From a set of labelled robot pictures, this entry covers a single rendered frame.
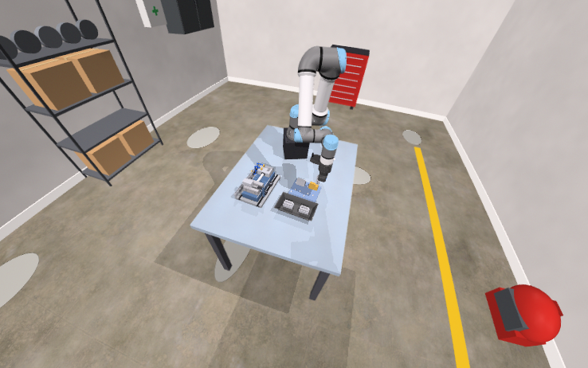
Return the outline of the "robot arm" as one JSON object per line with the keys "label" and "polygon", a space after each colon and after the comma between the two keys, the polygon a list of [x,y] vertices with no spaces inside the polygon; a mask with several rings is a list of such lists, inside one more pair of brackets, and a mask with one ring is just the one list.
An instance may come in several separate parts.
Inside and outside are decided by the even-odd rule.
{"label": "robot arm", "polygon": [[[321,156],[324,159],[335,157],[339,140],[329,127],[317,130],[312,129],[312,125],[327,124],[330,115],[327,105],[331,92],[340,73],[345,73],[346,65],[344,49],[314,46],[305,52],[298,67],[299,104],[291,108],[287,137],[296,143],[321,143]],[[320,80],[316,101],[312,106],[316,72],[319,72]]]}

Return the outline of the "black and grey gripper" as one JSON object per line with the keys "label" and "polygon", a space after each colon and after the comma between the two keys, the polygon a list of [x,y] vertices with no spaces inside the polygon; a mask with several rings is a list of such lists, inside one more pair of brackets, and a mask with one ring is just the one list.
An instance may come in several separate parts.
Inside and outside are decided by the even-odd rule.
{"label": "black and grey gripper", "polygon": [[331,172],[331,168],[333,165],[333,161],[335,159],[324,159],[321,155],[314,155],[310,158],[310,162],[319,165],[319,175],[316,177],[316,185],[319,185],[319,181],[325,182],[327,179],[327,174]]}

